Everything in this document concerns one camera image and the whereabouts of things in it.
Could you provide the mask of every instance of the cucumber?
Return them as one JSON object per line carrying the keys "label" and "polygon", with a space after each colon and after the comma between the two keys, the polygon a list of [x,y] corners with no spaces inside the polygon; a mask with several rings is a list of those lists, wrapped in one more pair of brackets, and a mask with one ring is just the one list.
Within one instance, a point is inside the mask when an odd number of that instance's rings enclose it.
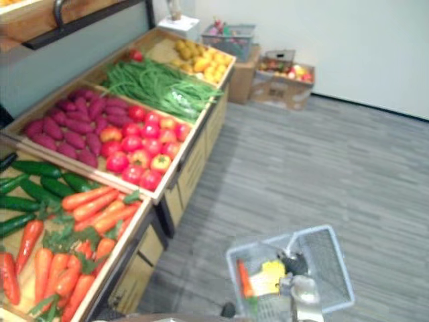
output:
{"label": "cucumber", "polygon": [[10,209],[18,211],[37,211],[40,205],[34,200],[21,197],[0,197],[0,209]]}
{"label": "cucumber", "polygon": [[61,199],[58,198],[56,195],[53,195],[49,191],[46,191],[43,189],[40,185],[30,181],[30,180],[23,180],[21,182],[21,188],[25,191],[27,195],[34,198],[35,200],[42,202],[45,201],[46,204],[49,205],[49,203],[55,203],[60,204]]}
{"label": "cucumber", "polygon": [[35,176],[50,176],[51,178],[61,177],[60,169],[47,162],[19,160],[12,164],[12,168]]}
{"label": "cucumber", "polygon": [[43,176],[40,178],[40,184],[47,191],[50,191],[54,195],[57,195],[61,198],[73,195],[75,192],[67,184],[64,184],[54,178],[48,176]]}

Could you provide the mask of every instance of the carrot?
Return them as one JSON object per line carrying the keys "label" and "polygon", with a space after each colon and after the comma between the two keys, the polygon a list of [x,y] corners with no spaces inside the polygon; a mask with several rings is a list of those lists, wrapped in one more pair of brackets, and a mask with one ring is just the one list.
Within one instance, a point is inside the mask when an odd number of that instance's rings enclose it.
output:
{"label": "carrot", "polygon": [[43,228],[43,221],[37,219],[29,221],[27,225],[25,225],[21,246],[19,247],[18,256],[16,258],[17,275],[22,271],[25,263],[27,263],[28,258],[32,254],[34,245],[42,234]]}
{"label": "carrot", "polygon": [[89,190],[84,193],[75,193],[74,195],[70,195],[62,199],[61,205],[65,211],[72,211],[80,205],[103,196],[112,190],[113,188],[111,186],[101,186],[100,188]]}
{"label": "carrot", "polygon": [[35,300],[40,302],[45,294],[45,289],[48,285],[49,271],[54,257],[52,251],[48,248],[39,248],[34,258],[34,266],[36,272],[36,287]]}
{"label": "carrot", "polygon": [[123,203],[120,200],[115,200],[109,206],[107,206],[105,210],[101,211],[100,213],[96,213],[95,215],[89,217],[88,219],[85,219],[84,221],[75,223],[74,230],[81,231],[87,228],[88,226],[91,226],[94,222],[100,220],[101,218],[106,217],[108,214],[122,208],[125,208],[125,203]]}
{"label": "carrot", "polygon": [[126,208],[111,213],[109,216],[97,221],[94,224],[94,228],[99,234],[105,233],[112,229],[119,220],[125,220],[126,218],[133,216],[138,208],[139,207],[137,205],[126,206]]}
{"label": "carrot", "polygon": [[250,284],[249,273],[247,272],[246,266],[242,260],[237,260],[237,268],[239,270],[243,296],[245,298],[252,297],[255,293],[253,292],[252,286]]}
{"label": "carrot", "polygon": [[83,301],[85,295],[89,291],[89,288],[93,284],[95,277],[93,275],[80,275],[70,300],[61,316],[61,322],[70,322],[73,315],[79,308],[80,303]]}
{"label": "carrot", "polygon": [[89,203],[85,203],[73,210],[73,217],[76,219],[76,221],[85,220],[112,203],[118,197],[118,195],[119,191],[114,190],[90,201]]}

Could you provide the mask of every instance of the sweet potato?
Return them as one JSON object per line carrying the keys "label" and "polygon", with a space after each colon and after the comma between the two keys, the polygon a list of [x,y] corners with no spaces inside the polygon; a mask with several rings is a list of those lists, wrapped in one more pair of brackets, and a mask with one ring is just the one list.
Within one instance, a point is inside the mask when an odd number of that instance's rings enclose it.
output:
{"label": "sweet potato", "polygon": [[90,123],[76,121],[75,119],[66,119],[66,127],[79,134],[87,134],[94,131]]}
{"label": "sweet potato", "polygon": [[64,134],[64,139],[71,146],[74,146],[76,149],[85,148],[85,141],[82,139],[82,136],[73,131],[67,131]]}
{"label": "sweet potato", "polygon": [[78,154],[76,152],[76,150],[68,143],[66,142],[62,142],[58,147],[57,147],[57,152],[72,158],[72,159],[77,159],[78,158]]}
{"label": "sweet potato", "polygon": [[46,134],[37,133],[37,134],[34,134],[31,137],[31,139],[33,142],[40,144],[41,146],[44,146],[47,149],[56,151],[56,144],[54,139],[52,139],[50,136],[47,136]]}
{"label": "sweet potato", "polygon": [[95,155],[99,156],[101,152],[101,141],[97,134],[95,133],[88,133],[86,135],[86,145],[88,146],[89,150]]}
{"label": "sweet potato", "polygon": [[88,115],[90,119],[94,120],[99,115],[101,115],[101,113],[103,112],[103,109],[105,108],[105,105],[106,105],[106,100],[102,97],[92,100],[88,107]]}
{"label": "sweet potato", "polygon": [[43,132],[54,140],[62,140],[64,137],[61,127],[59,127],[54,119],[52,119],[50,116],[45,116],[43,118]]}
{"label": "sweet potato", "polygon": [[128,123],[133,123],[133,120],[130,119],[128,116],[121,116],[121,115],[108,115],[107,121],[114,126],[117,127],[123,127],[127,125]]}
{"label": "sweet potato", "polygon": [[89,119],[89,116],[87,114],[81,113],[80,111],[77,112],[67,112],[67,117],[71,119],[75,119],[77,121],[87,122],[90,123],[91,120]]}
{"label": "sweet potato", "polygon": [[43,119],[36,119],[29,122],[24,129],[24,133],[27,137],[32,138],[36,134],[43,132]]}
{"label": "sweet potato", "polygon": [[117,106],[106,106],[105,113],[108,115],[127,115],[127,110]]}
{"label": "sweet potato", "polygon": [[77,110],[76,105],[73,102],[69,101],[68,99],[59,100],[58,102],[56,102],[56,106],[65,112]]}
{"label": "sweet potato", "polygon": [[107,119],[100,115],[95,119],[95,133],[99,136],[101,131],[103,131],[108,125]]}
{"label": "sweet potato", "polygon": [[99,161],[97,160],[97,157],[86,149],[80,151],[80,154],[78,155],[78,160],[94,168],[99,166]]}
{"label": "sweet potato", "polygon": [[126,109],[128,108],[128,103],[125,102],[123,99],[119,99],[117,97],[109,97],[106,100],[106,106],[116,106],[116,107],[120,107],[122,109]]}

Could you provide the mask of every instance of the orange carrot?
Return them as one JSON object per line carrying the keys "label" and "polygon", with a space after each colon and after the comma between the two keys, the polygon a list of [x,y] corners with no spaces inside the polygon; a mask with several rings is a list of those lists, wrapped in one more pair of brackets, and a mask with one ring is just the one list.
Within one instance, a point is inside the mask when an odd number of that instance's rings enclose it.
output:
{"label": "orange carrot", "polygon": [[96,188],[84,193],[75,193],[74,195],[70,195],[62,199],[61,205],[65,211],[72,211],[80,205],[101,197],[112,190],[114,189],[111,186],[101,186],[100,188]]}

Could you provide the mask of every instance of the tomato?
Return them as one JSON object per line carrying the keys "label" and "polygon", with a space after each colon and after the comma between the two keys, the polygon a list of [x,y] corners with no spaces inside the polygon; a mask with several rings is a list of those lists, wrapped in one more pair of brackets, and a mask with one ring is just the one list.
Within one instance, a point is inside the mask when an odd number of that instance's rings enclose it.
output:
{"label": "tomato", "polygon": [[160,127],[154,124],[146,124],[140,133],[143,138],[158,139],[160,136]]}
{"label": "tomato", "polygon": [[130,163],[137,164],[137,165],[141,166],[144,169],[149,168],[150,160],[151,159],[152,159],[151,155],[146,150],[137,150],[137,151],[134,151],[129,156]]}
{"label": "tomato", "polygon": [[144,139],[142,141],[143,147],[149,152],[151,157],[161,153],[162,143],[155,139]]}
{"label": "tomato", "polygon": [[160,127],[162,129],[174,129],[176,127],[176,120],[171,116],[161,118]]}
{"label": "tomato", "polygon": [[139,52],[137,49],[131,49],[129,51],[129,57],[132,60],[135,60],[136,62],[142,62],[143,61],[143,54]]}
{"label": "tomato", "polygon": [[185,123],[178,123],[176,127],[174,128],[174,131],[176,132],[177,140],[184,142],[186,140],[186,137],[188,136],[190,132],[190,126]]}
{"label": "tomato", "polygon": [[158,126],[160,124],[160,121],[161,116],[156,112],[149,112],[145,116],[145,125],[152,124]]}
{"label": "tomato", "polygon": [[172,159],[165,154],[158,154],[155,158],[150,162],[150,168],[152,170],[158,171],[162,174],[167,172],[168,167],[172,163]]}
{"label": "tomato", "polygon": [[140,186],[144,189],[155,191],[156,187],[162,180],[162,175],[153,170],[146,170],[141,176]]}
{"label": "tomato", "polygon": [[101,155],[105,158],[108,158],[110,155],[114,154],[115,152],[121,151],[121,142],[118,141],[108,141],[103,143],[101,146]]}
{"label": "tomato", "polygon": [[168,142],[162,147],[161,153],[169,156],[172,160],[176,157],[180,150],[180,143]]}
{"label": "tomato", "polygon": [[134,122],[143,122],[145,119],[146,111],[139,105],[130,105],[128,107],[128,116],[134,120]]}
{"label": "tomato", "polygon": [[102,142],[121,141],[122,140],[122,132],[117,127],[108,126],[103,131],[101,131],[100,140]]}
{"label": "tomato", "polygon": [[122,151],[111,154],[106,161],[106,169],[115,173],[120,173],[128,167],[129,160],[125,153]]}
{"label": "tomato", "polygon": [[122,135],[125,136],[139,136],[141,131],[140,125],[137,123],[128,123],[122,128]]}
{"label": "tomato", "polygon": [[139,136],[127,136],[122,140],[121,147],[125,152],[136,151],[141,148],[141,138]]}
{"label": "tomato", "polygon": [[177,142],[176,134],[172,129],[162,129],[158,141],[161,143]]}
{"label": "tomato", "polygon": [[122,179],[133,184],[139,184],[144,172],[145,170],[141,166],[130,165],[122,172]]}

